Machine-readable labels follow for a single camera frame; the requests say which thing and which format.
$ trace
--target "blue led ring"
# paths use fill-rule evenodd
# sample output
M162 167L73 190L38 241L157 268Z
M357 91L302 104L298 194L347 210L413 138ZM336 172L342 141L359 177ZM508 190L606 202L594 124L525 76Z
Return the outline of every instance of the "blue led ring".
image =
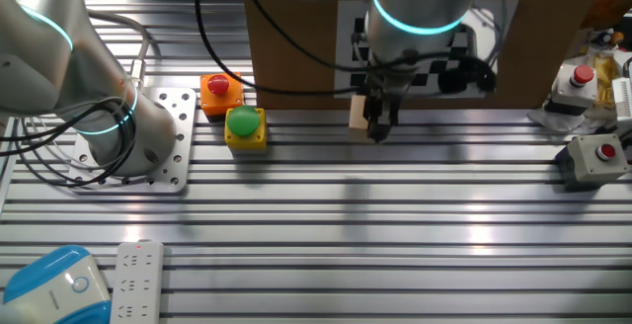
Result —
M129 110L129 113L127 114L127 116L125 116L125 118L122 119L122 121L119 121L118 123L112 125L111 127L108 127L107 129L101 130L101 131L81 131L81 130L77 130L77 132L82 133L84 135L101 135L101 134L110 132L112 130L116 130L117 127L119 127L121 124L123 124L124 122L127 122L129 117L131 116L131 114L136 109L136 104L138 103L138 91L136 91L135 88L133 90L135 92L134 93L134 103L131 105L131 109Z
M51 28L57 30L58 33L60 33L64 39L66 39L66 41L68 41L68 44L70 45L70 51L72 51L74 49L74 46L72 44L72 40L70 39L70 35L68 33L66 33L61 27L59 27L54 21L52 21L51 19L47 18L45 15L38 13L36 11L34 11L31 8L27 8L25 6L22 6L22 10L24 10L29 16L31 16L31 18L41 21L43 23L46 23L48 25L50 25Z
M461 22L463 21L463 18L465 18L465 16L462 16L456 22L450 23L446 26L439 27L439 28L419 28L419 27L409 26L408 24L404 24L398 21L397 19L391 17L390 14L388 14L386 10L384 10L382 5L379 4L378 0L373 0L373 4L375 5L375 8L377 8L377 11L379 12L379 14L381 14L382 17L384 17L384 19L386 19L388 23L392 24L395 28L399 30L402 30L410 34L415 34L415 35L431 36L431 35L437 35L437 34L448 32L456 28L459 24L461 24Z

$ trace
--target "green button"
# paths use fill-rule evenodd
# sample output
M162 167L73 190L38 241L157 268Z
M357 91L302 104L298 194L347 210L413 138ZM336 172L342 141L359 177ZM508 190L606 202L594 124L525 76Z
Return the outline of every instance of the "green button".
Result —
M259 113L252 107L241 106L230 112L226 119L228 129L238 136L248 136L259 127Z

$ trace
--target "power outlet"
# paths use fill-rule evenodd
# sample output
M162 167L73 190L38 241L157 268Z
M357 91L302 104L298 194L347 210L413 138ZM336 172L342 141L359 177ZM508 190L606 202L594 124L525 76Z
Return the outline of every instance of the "power outlet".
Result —
M110 324L156 324L160 317L164 247L158 242L118 246Z

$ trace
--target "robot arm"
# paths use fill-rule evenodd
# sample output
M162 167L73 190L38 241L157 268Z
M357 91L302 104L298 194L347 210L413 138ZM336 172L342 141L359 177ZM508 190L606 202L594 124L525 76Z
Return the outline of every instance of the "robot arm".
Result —
M64 109L72 112L58 116L69 121L91 104L123 98L137 128L117 175L147 174L169 156L176 141L171 114L136 90L92 27L84 0L0 0L0 22L0 113ZM100 164L118 157L123 142L111 114L95 113L75 128Z
M370 62L383 63L405 56L444 50L473 1L370 0L365 23ZM373 91L364 107L364 116L369 122L369 137L381 141L390 131L391 125L397 124L401 102L424 63L428 62L420 61L412 66L401 65L393 70L371 72L372 75L368 76L366 88ZM484 73L488 75L492 73L492 68L487 65L481 70L485 70ZM452 79L445 78L443 81L451 83Z

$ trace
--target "emergency stop button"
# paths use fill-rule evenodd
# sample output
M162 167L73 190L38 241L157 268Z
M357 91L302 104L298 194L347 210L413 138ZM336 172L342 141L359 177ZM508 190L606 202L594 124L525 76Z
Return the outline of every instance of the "emergency stop button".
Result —
M208 79L208 90L215 96L221 96L228 91L228 78L223 75L214 75Z
M610 161L616 156L616 149L610 144L604 144L596 150L596 156L601 159L601 161Z
M593 78L593 69L586 65L581 65L575 68L573 77L571 77L571 83L575 87L584 87L587 83L593 81Z

